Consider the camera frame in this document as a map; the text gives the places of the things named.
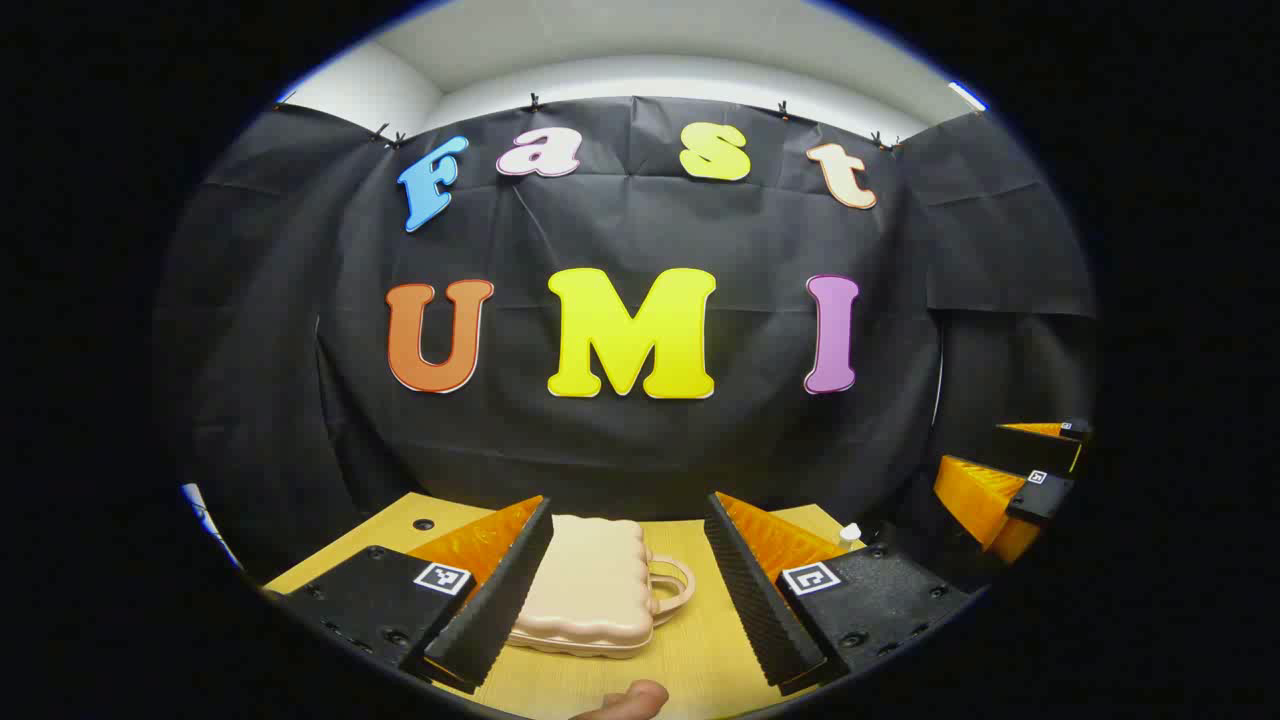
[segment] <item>finger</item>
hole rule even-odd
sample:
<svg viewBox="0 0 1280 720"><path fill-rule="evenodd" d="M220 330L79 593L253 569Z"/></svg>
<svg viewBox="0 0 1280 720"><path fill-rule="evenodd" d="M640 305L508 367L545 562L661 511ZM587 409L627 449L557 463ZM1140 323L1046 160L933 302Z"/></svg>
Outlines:
<svg viewBox="0 0 1280 720"><path fill-rule="evenodd" d="M626 694L609 702L617 696L618 693L609 693L604 697L604 707L575 715L570 720L652 720L669 698L667 688L653 680L636 680Z"/></svg>

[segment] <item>table surface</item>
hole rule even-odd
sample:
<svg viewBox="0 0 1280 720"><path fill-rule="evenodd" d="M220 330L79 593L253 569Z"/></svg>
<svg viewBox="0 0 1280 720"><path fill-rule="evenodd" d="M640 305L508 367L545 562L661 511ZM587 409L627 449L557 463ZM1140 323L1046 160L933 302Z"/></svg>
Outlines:
<svg viewBox="0 0 1280 720"><path fill-rule="evenodd" d="M493 512L408 493L360 527L271 580L266 588L288 593L370 544L408 552L454 528ZM817 505L773 512L790 523L838 543L841 524ZM430 530L413 527L417 519L435 523ZM764 679L746 639L728 589L721 578L701 520L640 523L645 544L655 555L669 555L694 571L698 589L676 616L654 629L653 641L637 656L575 657L526 647L504 646L484 685L468 696L444 685L447 692L534 720L567 720L600 706L605 693L626 692L631 680L660 683L671 700L659 720L705 720L741 715L783 700ZM854 543L854 550L863 547ZM668 565L657 573L676 574Z"/></svg>

